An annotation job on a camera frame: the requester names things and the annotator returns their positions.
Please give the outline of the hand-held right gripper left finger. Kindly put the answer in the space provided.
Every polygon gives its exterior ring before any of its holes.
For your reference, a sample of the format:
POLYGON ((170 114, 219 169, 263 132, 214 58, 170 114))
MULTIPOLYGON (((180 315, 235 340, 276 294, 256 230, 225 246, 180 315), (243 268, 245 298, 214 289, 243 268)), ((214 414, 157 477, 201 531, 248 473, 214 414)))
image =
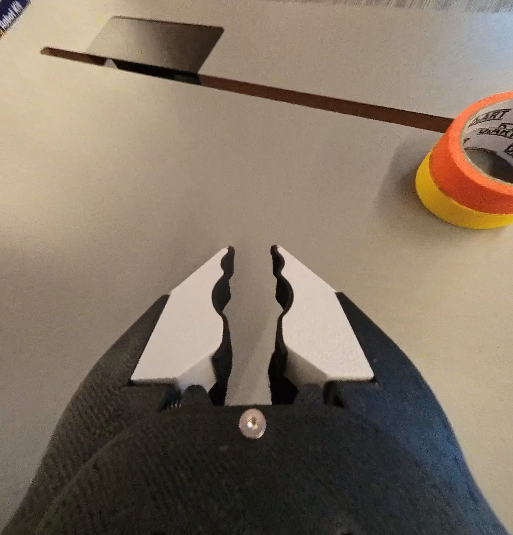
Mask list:
POLYGON ((224 314, 231 298, 234 248, 225 247, 167 297, 132 373, 134 384, 202 386, 226 393, 232 344, 224 314))

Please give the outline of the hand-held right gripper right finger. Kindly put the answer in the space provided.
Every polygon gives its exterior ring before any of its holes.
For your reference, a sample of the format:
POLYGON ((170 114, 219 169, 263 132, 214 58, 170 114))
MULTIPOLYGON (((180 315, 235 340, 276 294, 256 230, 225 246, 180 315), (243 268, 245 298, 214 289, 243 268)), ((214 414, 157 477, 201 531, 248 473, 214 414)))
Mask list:
POLYGON ((277 321, 272 354, 272 393, 306 385, 372 381, 375 374, 337 291, 284 247, 272 246, 277 321))

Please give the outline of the orange tape roll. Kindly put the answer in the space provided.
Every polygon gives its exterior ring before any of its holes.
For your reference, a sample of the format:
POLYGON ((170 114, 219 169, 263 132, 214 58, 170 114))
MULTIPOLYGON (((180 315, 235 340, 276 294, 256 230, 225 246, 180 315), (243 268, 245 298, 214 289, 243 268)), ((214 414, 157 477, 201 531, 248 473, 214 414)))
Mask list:
POLYGON ((513 91, 469 105, 432 149, 437 187, 457 203, 513 214, 513 91))

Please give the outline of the grey desk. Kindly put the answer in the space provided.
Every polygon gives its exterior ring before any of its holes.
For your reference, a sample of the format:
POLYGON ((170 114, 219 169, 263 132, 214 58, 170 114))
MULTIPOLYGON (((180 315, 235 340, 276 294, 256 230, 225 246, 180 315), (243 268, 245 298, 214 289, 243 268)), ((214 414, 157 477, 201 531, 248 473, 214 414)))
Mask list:
POLYGON ((114 16, 217 26, 206 83, 453 118, 513 90, 513 12, 482 7, 32 2, 0 40, 0 532, 87 372, 228 245, 227 403, 270 401, 278 244, 406 352, 513 534, 513 225, 424 209, 440 133, 41 53, 92 53, 114 16))

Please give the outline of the black desk slot cover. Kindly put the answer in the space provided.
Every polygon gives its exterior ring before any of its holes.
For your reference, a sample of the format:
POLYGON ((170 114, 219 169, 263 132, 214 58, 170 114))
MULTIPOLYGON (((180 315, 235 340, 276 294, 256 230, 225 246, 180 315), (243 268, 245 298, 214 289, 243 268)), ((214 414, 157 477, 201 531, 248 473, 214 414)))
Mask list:
POLYGON ((200 85, 199 70, 223 33, 220 26, 113 16, 87 54, 119 70, 200 85))

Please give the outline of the yellow tape roll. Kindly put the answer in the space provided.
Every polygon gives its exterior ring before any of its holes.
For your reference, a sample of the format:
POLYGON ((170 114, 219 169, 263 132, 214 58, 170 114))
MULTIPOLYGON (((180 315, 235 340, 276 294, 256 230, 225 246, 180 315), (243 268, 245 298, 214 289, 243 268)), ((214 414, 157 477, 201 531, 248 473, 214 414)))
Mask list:
POLYGON ((472 230, 490 230, 513 224, 512 215, 495 215, 467 208, 446 196, 436 185, 430 164, 431 152, 415 176, 415 190, 423 206, 440 220, 472 230))

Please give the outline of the blue flat box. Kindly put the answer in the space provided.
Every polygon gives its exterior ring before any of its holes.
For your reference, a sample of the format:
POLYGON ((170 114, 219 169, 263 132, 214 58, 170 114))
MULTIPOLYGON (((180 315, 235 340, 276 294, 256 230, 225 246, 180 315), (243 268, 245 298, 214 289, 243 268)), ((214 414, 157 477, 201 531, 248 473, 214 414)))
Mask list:
POLYGON ((21 16, 31 1, 0 1, 0 39, 21 16))

